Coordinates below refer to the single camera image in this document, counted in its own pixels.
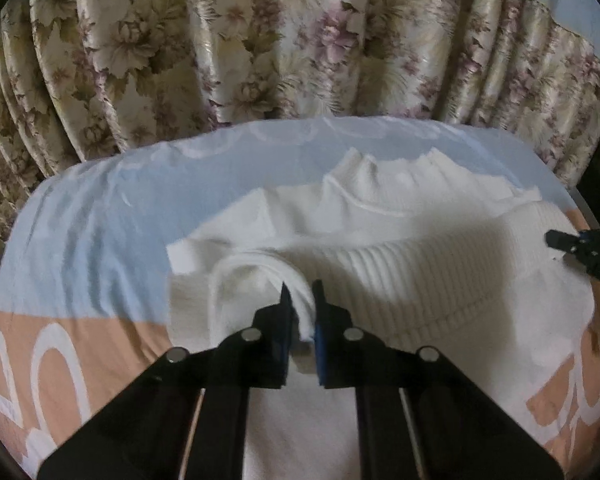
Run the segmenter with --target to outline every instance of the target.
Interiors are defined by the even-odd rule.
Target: screw
[[[256,327],[251,326],[249,328],[245,328],[240,335],[247,343],[253,343],[262,337],[262,332]]]
[[[344,331],[344,339],[347,341],[360,341],[364,336],[365,333],[356,327],[347,328]]]
[[[167,361],[170,363],[179,363],[185,357],[189,355],[189,352],[186,348],[182,348],[181,346],[176,346],[167,352]]]
[[[440,352],[438,352],[433,346],[425,346],[418,352],[420,359],[427,363],[435,363],[440,358]]]

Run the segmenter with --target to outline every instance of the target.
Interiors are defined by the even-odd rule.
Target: white printed pattern
[[[42,358],[48,350],[55,349],[60,352],[64,358],[69,374],[71,375],[76,400],[78,403],[78,412],[82,424],[91,418],[91,407],[87,386],[80,367],[78,354],[75,351],[71,337],[58,323],[52,323],[45,326],[40,333],[33,347],[31,355],[30,386],[33,404],[38,419],[38,428],[33,428],[27,435],[25,442],[26,454],[20,461],[20,466],[30,476],[35,476],[40,468],[42,461],[49,456],[58,445],[50,435],[49,427],[40,402],[40,364]],[[18,393],[13,378],[13,369],[7,352],[7,344],[4,335],[0,331],[0,361],[2,362],[2,371],[9,391],[9,399],[0,394],[0,413],[6,416],[19,428],[24,428],[24,419]]]
[[[520,417],[520,414],[516,414],[516,420],[521,427],[527,433],[533,435],[535,440],[542,446],[546,446],[554,438],[557,438],[565,425],[568,424],[571,433],[571,447],[568,454],[569,463],[571,463],[574,446],[576,444],[575,433],[578,422],[582,420],[587,426],[592,426],[600,420],[600,397],[593,406],[587,401],[584,388],[584,364],[582,363],[582,349],[580,348],[580,342],[574,347],[573,355],[574,365],[569,372],[567,395],[564,399],[564,403],[560,407],[560,412],[558,412],[556,419],[547,426],[541,426],[536,422],[529,410],[525,410],[522,417]],[[570,419],[570,411],[574,397],[578,407]]]

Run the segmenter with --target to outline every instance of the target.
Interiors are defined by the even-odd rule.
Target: white cloth
[[[538,190],[472,174],[432,150],[376,162],[355,150],[322,183],[259,189],[168,247],[171,341],[215,346],[285,282],[304,340],[309,284],[396,348],[440,348],[530,434],[525,402],[577,347],[589,281],[544,244],[573,233]],[[357,478],[353,392],[325,391],[300,358],[287,387],[252,395],[245,479]]]

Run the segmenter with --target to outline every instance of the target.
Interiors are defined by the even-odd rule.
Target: bed
[[[251,189],[437,148],[584,228],[599,137],[598,0],[9,0],[1,441],[34,476],[170,346],[165,247]],[[529,401],[565,470],[600,442],[594,339]]]

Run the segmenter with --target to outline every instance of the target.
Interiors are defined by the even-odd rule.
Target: peach fabric
[[[577,229],[587,228],[579,211],[568,216]],[[600,284],[593,286],[598,318]],[[582,335],[579,355],[570,356],[526,403],[540,426],[562,417],[558,435],[544,446],[565,470],[581,465],[600,441],[596,318]],[[0,438],[19,463],[35,469],[32,446],[47,437],[49,445],[62,444],[169,347],[160,324],[0,311]]]

